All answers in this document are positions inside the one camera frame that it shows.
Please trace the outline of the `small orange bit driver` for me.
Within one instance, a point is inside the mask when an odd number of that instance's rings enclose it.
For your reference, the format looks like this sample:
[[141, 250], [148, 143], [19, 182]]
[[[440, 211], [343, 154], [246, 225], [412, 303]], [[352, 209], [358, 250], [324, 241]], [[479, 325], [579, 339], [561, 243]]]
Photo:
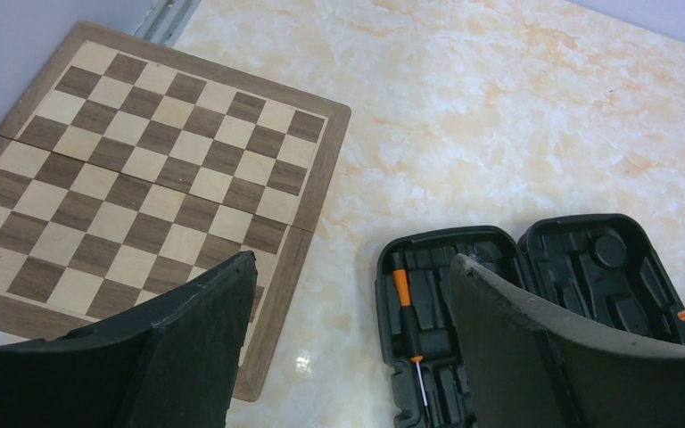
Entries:
[[425, 383], [421, 367], [421, 362], [424, 360], [424, 356], [421, 349], [421, 341], [419, 337], [417, 313], [415, 307], [412, 304], [411, 294], [409, 291], [409, 280], [406, 272], [405, 257], [401, 252], [393, 253], [392, 267], [393, 281], [400, 302], [401, 331], [404, 335], [405, 343], [407, 345], [409, 359], [415, 365], [417, 370], [417, 379], [424, 407], [428, 408], [428, 400], [425, 391]]

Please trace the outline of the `wooden chessboard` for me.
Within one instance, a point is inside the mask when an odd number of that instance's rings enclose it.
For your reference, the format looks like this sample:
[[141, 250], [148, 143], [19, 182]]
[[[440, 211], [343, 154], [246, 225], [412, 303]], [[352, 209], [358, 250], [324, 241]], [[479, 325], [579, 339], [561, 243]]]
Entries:
[[234, 395], [256, 400], [349, 106], [81, 21], [0, 125], [0, 331], [55, 338], [240, 251]]

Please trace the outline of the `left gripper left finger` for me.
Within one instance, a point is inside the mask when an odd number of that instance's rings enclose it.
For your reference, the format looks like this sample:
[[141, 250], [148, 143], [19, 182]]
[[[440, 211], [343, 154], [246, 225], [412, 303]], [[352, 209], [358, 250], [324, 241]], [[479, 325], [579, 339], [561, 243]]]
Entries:
[[257, 287], [241, 251], [54, 340], [0, 346], [0, 427], [222, 427]]

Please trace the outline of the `black plastic tool case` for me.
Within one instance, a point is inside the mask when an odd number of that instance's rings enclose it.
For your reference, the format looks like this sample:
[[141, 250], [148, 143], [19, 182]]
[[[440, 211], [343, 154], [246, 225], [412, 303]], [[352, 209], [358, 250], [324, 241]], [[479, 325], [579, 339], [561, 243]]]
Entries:
[[685, 309], [624, 214], [402, 237], [375, 292], [397, 427], [685, 427]]

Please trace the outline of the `aluminium frame rail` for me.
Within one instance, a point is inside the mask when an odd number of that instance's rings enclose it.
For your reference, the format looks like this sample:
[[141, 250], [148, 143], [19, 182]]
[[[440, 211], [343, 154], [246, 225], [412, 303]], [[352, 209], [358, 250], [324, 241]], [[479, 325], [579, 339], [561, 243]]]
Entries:
[[200, 3], [201, 0], [156, 1], [133, 36], [173, 47]]

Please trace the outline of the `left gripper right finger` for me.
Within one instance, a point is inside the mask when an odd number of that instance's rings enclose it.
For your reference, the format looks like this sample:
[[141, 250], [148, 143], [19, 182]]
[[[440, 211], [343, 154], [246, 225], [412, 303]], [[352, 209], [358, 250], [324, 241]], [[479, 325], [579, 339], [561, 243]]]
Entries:
[[602, 325], [466, 255], [454, 324], [482, 427], [685, 427], [685, 345]]

